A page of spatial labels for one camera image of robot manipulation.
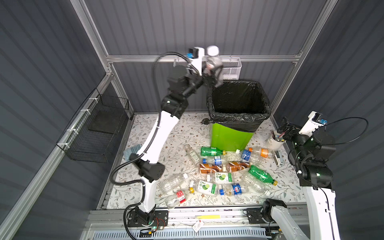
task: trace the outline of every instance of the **floral tablecloth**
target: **floral tablecloth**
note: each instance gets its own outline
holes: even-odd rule
[[[151,131],[157,114],[140,114],[135,115],[131,134],[128,139],[127,147],[132,147],[137,144],[143,144]],[[190,144],[197,153],[200,152],[200,147],[210,145],[210,125],[201,124],[201,120],[209,118],[208,113],[187,113],[183,114],[182,118],[170,133],[163,149],[161,150],[159,162],[166,166],[163,176],[159,179],[159,183],[172,177],[174,174],[187,173],[189,178],[181,186],[186,188],[190,181],[204,180],[206,174],[200,174],[197,167],[187,157],[184,151],[184,144]],[[251,138],[248,146],[265,146],[265,141],[270,135],[270,130],[274,126],[270,119],[265,120]],[[277,186],[269,185],[271,196],[270,198],[281,199],[284,202],[305,202],[303,191],[299,186],[299,180],[294,172],[293,167],[289,164],[287,153],[282,147],[280,149],[283,161],[282,165],[276,166],[273,160],[267,159],[262,166],[271,176],[278,181]],[[229,153],[229,158],[233,161],[238,160],[235,153]],[[234,178],[239,181],[242,171],[235,172]],[[125,182],[134,179],[139,179],[137,169],[130,164],[126,168],[120,170],[117,174],[117,181]],[[165,207],[164,200],[169,195],[163,194],[159,189],[156,190],[155,202],[158,207]],[[124,209],[129,204],[139,202],[141,198],[140,185],[114,186],[108,202],[108,209]],[[246,205],[258,204],[264,201],[260,194],[252,192],[236,196],[206,196],[196,193],[191,199],[188,199],[181,206],[218,206],[218,205]]]

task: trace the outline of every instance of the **dark gray panel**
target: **dark gray panel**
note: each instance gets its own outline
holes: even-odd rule
[[[240,78],[259,81],[270,101],[274,99],[292,63],[243,63]],[[114,63],[119,78],[136,112],[154,112],[159,109],[151,77],[152,63]],[[156,83],[160,97],[167,94],[167,77],[173,63],[159,63]],[[188,98],[187,111],[207,110],[207,88],[202,86]]]
[[[338,224],[345,239],[357,239],[367,232],[370,237],[383,234],[382,203],[366,204],[367,199],[384,197],[380,158],[384,150],[383,12],[382,1],[339,1],[275,113],[277,122],[286,116],[299,125],[312,110],[330,121],[352,116],[368,119],[366,134],[338,145],[328,161],[334,174]],[[330,126],[329,132],[343,142],[363,129],[363,123],[350,120]]]
[[[0,222],[104,75],[69,1],[0,1]],[[15,239],[78,239],[110,167],[64,159]]]
[[[224,55],[296,54],[325,0],[86,0],[110,55],[185,53],[217,45]]]

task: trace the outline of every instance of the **white wire basket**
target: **white wire basket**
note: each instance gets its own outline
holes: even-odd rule
[[[238,80],[240,77],[241,70],[241,60],[240,58],[224,58],[223,61],[223,79],[224,80]],[[187,62],[182,58],[175,58],[173,61],[173,66],[182,65],[186,66]]]

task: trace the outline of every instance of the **yellow strip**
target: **yellow strip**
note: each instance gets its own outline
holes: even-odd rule
[[[202,215],[202,216],[196,216],[198,219],[217,219],[220,218],[220,215]]]

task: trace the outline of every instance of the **black wire basket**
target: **black wire basket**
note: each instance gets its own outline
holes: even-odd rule
[[[78,124],[70,131],[65,143],[57,142],[71,160],[113,162],[127,127],[129,102],[99,94],[85,111]]]

